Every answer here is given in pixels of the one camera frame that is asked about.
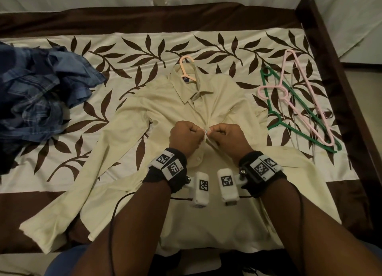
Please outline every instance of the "wire hanger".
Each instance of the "wire hanger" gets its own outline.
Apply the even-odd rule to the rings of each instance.
[[[189,78],[190,80],[194,80],[196,82],[196,79],[194,77],[191,77],[190,75],[187,75],[186,73],[186,70],[184,69],[184,66],[183,66],[183,60],[184,59],[190,59],[192,62],[194,62],[194,59],[190,56],[182,56],[180,59],[179,59],[179,65],[180,65],[180,68],[182,69],[182,72],[183,72],[183,77],[187,77]]]
[[[323,122],[315,114],[313,114],[313,112],[308,108],[308,106],[303,102],[303,100],[301,100],[301,98],[295,93],[295,91],[287,83],[285,83],[283,81],[285,61],[286,61],[288,53],[292,53],[294,55],[294,61],[295,61],[296,65],[298,66],[298,69],[299,69],[300,73],[302,74],[302,76],[303,76],[303,78],[305,80],[305,83],[306,83],[306,85],[308,87],[308,90],[309,90],[310,94],[312,95],[312,99],[314,101],[314,105],[315,105],[315,108],[317,110],[317,113],[320,114]],[[264,69],[268,69],[269,73],[265,74],[264,73]],[[281,125],[285,126],[286,128],[292,130],[293,132],[299,134],[300,136],[306,138],[307,140],[312,141],[316,145],[324,148],[325,150],[327,150],[329,152],[336,153],[336,151],[334,151],[334,149],[332,148],[332,146],[334,144],[336,144],[338,150],[341,150],[342,149],[341,144],[337,141],[337,139],[334,138],[334,136],[332,134],[332,131],[331,131],[331,129],[330,129],[329,125],[328,125],[328,122],[326,120],[325,114],[323,113],[320,105],[317,102],[317,99],[316,99],[316,96],[315,96],[315,94],[314,94],[314,92],[312,90],[311,84],[308,81],[308,79],[306,78],[306,75],[305,75],[305,73],[302,70],[302,67],[301,67],[301,65],[300,65],[300,63],[298,61],[298,58],[297,58],[295,52],[292,51],[292,50],[286,50],[285,51],[284,61],[283,61],[282,70],[281,70],[281,76],[278,76],[277,73],[272,68],[270,68],[270,67],[265,67],[264,69],[261,69],[261,71],[260,71],[262,82],[263,82],[263,86],[261,86],[258,89],[257,94],[258,94],[258,96],[261,99],[267,100],[268,107],[269,107],[269,113],[270,114],[275,114],[277,116],[277,118],[279,119],[278,122],[276,124],[270,126],[268,128],[268,130],[270,130],[270,129],[272,129],[272,128],[274,128],[274,127],[276,127],[276,126],[281,124]],[[273,86],[267,86],[266,85],[265,77],[269,77],[270,75],[274,75],[279,80],[279,84],[278,85],[273,85]],[[299,118],[303,122],[303,124],[308,128],[308,130],[310,130],[312,133],[314,133],[317,136],[317,138],[320,140],[320,142],[315,140],[315,139],[313,139],[313,138],[311,138],[310,136],[307,136],[306,134],[302,133],[301,131],[299,131],[299,130],[291,127],[291,126],[289,126],[288,124],[286,124],[286,123],[284,123],[282,121],[280,114],[272,110],[272,107],[271,107],[271,104],[270,104],[270,100],[269,100],[268,90],[267,90],[268,88],[276,88],[276,89],[282,90],[284,96],[279,98],[279,100],[285,102],[287,105],[289,105],[294,110],[294,112],[299,116]],[[263,89],[265,91],[266,97],[264,97],[260,93],[260,91],[263,90]],[[302,105],[304,110],[306,110],[306,112],[310,115],[311,119],[314,120],[322,128],[322,130],[324,132],[327,133],[327,135],[328,135],[328,137],[330,139],[330,142],[326,142],[322,138],[322,136],[314,129],[314,127],[307,121],[307,119],[305,117],[303,117],[303,115],[300,113],[300,111],[295,106],[293,106],[293,104],[291,104],[289,102],[289,100],[288,100],[289,92]]]

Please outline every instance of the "bed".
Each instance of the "bed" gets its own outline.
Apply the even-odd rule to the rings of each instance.
[[[296,10],[213,3],[1,14],[0,41],[65,46],[107,78],[87,102],[70,110],[62,134],[26,146],[11,172],[1,177],[1,253],[39,251],[18,229],[20,223],[70,188],[115,111],[156,75],[168,74],[181,56],[192,56],[202,72],[230,75],[252,104],[267,107],[256,96],[262,84],[260,69],[269,65],[279,71],[287,48],[298,53],[342,150],[327,153],[283,126],[269,131],[267,143],[293,146],[310,158],[327,182],[343,225],[359,239],[381,245],[381,158],[314,0],[301,0]],[[312,107],[292,61],[286,71],[288,83]],[[271,95],[273,108],[283,113],[286,123],[298,124],[277,96]],[[269,125],[274,119],[268,118]],[[149,136],[150,130],[96,185],[136,172]],[[79,218],[66,235],[63,249],[89,242]]]

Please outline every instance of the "black wristband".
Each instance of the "black wristband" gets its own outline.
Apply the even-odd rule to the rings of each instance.
[[[241,188],[246,189],[254,198],[260,197],[272,182],[287,178],[282,167],[260,151],[246,154],[239,166],[240,174],[248,181]]]
[[[166,148],[165,150],[174,154],[174,156],[171,159],[169,159],[161,169],[156,168],[154,166],[149,167],[149,171],[142,182],[160,182],[161,180],[165,180],[171,188],[171,193],[175,193],[178,192],[188,181],[186,167],[187,158],[178,149]],[[178,167],[175,165],[175,168],[179,168],[181,170],[178,173],[176,173],[171,179],[167,180],[162,170],[174,164],[175,160],[177,159],[181,163],[182,167]]]

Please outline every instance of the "green hanger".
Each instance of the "green hanger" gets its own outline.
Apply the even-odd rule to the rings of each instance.
[[[264,73],[265,69],[269,70],[268,74]],[[261,79],[262,79],[263,85],[267,85],[265,77],[269,77],[271,75],[274,75],[277,80],[280,80],[280,76],[269,66],[266,66],[266,67],[262,68],[260,70],[260,74],[261,74]],[[303,106],[304,110],[311,116],[311,119],[313,121],[315,121],[321,127],[321,129],[324,132],[327,132],[327,129],[326,129],[325,125],[322,123],[322,121],[315,114],[313,114],[313,112],[308,108],[308,106],[304,103],[304,101],[301,100],[301,98],[296,94],[296,92],[287,83],[285,83],[284,81],[283,81],[283,85],[284,85],[284,87],[286,87],[288,89],[289,93],[291,93],[292,96],[301,104],[301,106]],[[278,122],[276,122],[272,126],[268,127],[268,130],[271,130],[272,128],[275,128],[276,126],[283,125],[284,127],[288,128],[289,130],[291,130],[291,131],[295,132],[296,134],[302,136],[303,138],[313,142],[314,144],[320,146],[321,148],[323,148],[323,149],[325,149],[325,150],[327,150],[327,151],[329,151],[331,153],[337,153],[337,151],[334,150],[333,146],[323,145],[322,143],[318,142],[316,139],[311,138],[310,136],[308,136],[308,135],[302,133],[301,131],[299,131],[298,129],[295,129],[292,126],[290,126],[290,125],[286,124],[285,122],[283,122],[282,119],[281,119],[281,115],[279,113],[277,113],[277,112],[272,110],[272,105],[270,103],[270,99],[269,99],[269,95],[268,95],[268,90],[265,88],[264,91],[265,91],[265,96],[268,97],[268,99],[267,99],[267,104],[268,104],[268,108],[269,108],[268,114],[274,114],[279,119]],[[334,143],[336,144],[338,150],[342,150],[341,143],[339,143],[336,138],[334,138]]]

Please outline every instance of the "blue plaid shirt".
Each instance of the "blue plaid shirt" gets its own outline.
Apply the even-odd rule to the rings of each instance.
[[[25,141],[62,132],[63,109],[86,101],[105,77],[65,47],[17,48],[0,42],[0,148],[17,154]]]

